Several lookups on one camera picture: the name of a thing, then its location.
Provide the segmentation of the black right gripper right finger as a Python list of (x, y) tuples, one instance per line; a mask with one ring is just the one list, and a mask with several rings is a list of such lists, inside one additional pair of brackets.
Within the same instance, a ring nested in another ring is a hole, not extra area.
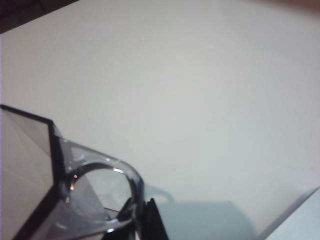
[(154, 198), (151, 198), (144, 206), (143, 239), (168, 240), (168, 235)]

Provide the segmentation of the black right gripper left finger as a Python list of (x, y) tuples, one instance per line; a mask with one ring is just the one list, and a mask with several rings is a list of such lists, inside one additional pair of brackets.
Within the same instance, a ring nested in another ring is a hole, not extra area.
[(130, 197), (117, 212), (115, 220), (120, 226), (108, 229), (104, 240), (136, 240), (136, 234), (140, 237), (140, 199)]

